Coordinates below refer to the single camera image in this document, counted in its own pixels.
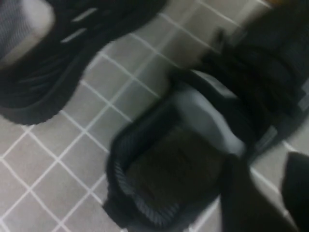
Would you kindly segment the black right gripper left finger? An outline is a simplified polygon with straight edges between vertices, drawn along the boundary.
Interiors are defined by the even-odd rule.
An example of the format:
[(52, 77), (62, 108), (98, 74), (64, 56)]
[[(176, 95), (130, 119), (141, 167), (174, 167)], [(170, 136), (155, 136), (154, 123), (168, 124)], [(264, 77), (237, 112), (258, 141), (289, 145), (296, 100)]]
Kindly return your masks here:
[(219, 178), (223, 232), (296, 232), (298, 229), (257, 188), (247, 163), (228, 156)]

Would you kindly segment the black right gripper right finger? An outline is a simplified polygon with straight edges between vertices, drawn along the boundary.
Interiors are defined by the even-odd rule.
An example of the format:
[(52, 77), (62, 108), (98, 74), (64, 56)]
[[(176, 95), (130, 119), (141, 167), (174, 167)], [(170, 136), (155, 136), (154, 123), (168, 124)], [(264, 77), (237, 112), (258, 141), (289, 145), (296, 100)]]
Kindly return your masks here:
[(287, 154), (281, 195), (299, 231), (307, 232), (309, 230), (308, 155), (296, 151)]

